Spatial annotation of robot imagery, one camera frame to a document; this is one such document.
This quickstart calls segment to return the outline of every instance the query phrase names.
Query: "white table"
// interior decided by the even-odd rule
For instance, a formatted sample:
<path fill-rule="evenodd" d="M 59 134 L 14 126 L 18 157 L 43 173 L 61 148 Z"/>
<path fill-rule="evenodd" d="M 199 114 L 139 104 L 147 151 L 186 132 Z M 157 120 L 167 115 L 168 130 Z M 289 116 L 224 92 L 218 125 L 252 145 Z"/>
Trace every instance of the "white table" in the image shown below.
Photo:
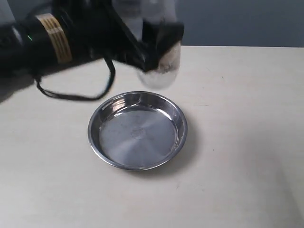
<path fill-rule="evenodd" d="M 189 121 L 184 149 L 151 171 L 99 159 L 87 124 L 99 103 L 35 88 L 0 105 L 1 228 L 301 228 L 304 226 L 304 49 L 183 47 L 180 75 L 157 91 Z M 146 90 L 116 64 L 108 98 Z M 44 86 L 94 94 L 96 62 Z"/>

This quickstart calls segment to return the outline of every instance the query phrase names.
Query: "metal bowl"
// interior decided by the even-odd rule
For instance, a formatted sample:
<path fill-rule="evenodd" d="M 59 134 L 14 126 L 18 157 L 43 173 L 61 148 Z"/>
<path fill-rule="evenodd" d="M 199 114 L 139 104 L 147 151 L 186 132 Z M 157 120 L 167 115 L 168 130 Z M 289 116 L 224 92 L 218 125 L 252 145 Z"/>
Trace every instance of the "metal bowl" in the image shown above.
<path fill-rule="evenodd" d="M 88 127 L 92 149 L 106 163 L 141 171 L 171 160 L 183 147 L 188 127 L 181 109 L 149 92 L 115 96 L 94 112 Z"/>

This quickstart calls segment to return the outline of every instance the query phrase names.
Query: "clear plastic bottle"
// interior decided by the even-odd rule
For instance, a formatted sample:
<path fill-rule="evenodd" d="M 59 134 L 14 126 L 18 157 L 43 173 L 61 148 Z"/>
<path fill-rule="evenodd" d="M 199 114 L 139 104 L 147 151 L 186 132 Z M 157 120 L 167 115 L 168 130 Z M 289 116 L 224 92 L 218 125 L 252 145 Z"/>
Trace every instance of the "clear plastic bottle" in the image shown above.
<path fill-rule="evenodd" d="M 143 19 L 151 23 L 176 22 L 176 0 L 113 0 L 113 6 L 135 37 L 142 38 Z M 170 86 L 179 71 L 181 44 L 177 43 L 160 60 L 158 69 L 138 71 L 141 82 L 151 89 Z"/>

